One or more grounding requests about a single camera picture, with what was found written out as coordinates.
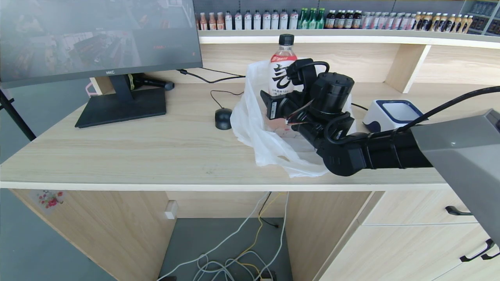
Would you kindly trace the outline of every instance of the black mouse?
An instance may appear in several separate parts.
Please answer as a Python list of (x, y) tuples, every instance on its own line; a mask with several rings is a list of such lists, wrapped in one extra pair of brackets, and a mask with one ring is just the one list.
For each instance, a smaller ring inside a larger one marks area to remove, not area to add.
[(231, 113), (229, 108), (220, 108), (215, 111), (215, 127), (219, 130), (231, 129)]

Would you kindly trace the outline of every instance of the robotic arm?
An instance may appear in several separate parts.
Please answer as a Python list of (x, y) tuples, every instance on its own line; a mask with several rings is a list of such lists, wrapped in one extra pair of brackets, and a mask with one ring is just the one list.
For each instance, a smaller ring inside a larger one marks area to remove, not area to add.
[[(316, 74), (315, 65), (326, 66)], [(465, 99), (499, 92), (476, 90), (447, 102), (392, 131), (347, 135), (354, 119), (342, 108), (354, 85), (351, 77), (328, 72), (326, 62), (299, 59), (286, 71), (302, 92), (260, 96), (270, 120), (285, 118), (322, 157), (327, 169), (351, 176), (362, 169), (435, 167), (491, 238), (500, 243), (500, 113), (418, 125)]]

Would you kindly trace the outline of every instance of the monitor stand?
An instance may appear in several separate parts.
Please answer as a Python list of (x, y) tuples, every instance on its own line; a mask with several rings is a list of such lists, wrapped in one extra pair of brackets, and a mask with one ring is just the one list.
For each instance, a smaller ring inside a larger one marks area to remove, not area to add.
[(87, 128), (167, 113), (164, 88), (131, 91), (125, 75), (109, 79), (116, 93), (91, 96), (75, 127)]

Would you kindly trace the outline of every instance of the black metal pole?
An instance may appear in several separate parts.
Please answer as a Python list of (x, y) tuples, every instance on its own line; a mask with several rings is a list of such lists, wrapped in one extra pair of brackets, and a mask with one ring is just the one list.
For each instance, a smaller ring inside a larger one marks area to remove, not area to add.
[(33, 131), (28, 127), (28, 124), (23, 120), (21, 115), (16, 111), (14, 106), (12, 106), (11, 102), (7, 99), (4, 92), (0, 89), (0, 104), (7, 111), (10, 117), (14, 120), (16, 125), (21, 129), (24, 135), (29, 139), (29, 141), (33, 141), (37, 138), (37, 136), (33, 133)]

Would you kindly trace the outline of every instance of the monitor screen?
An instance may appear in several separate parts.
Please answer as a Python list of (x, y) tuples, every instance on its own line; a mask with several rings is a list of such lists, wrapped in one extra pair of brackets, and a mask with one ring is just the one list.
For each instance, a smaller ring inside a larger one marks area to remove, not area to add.
[(1, 0), (3, 87), (202, 66), (193, 0)]

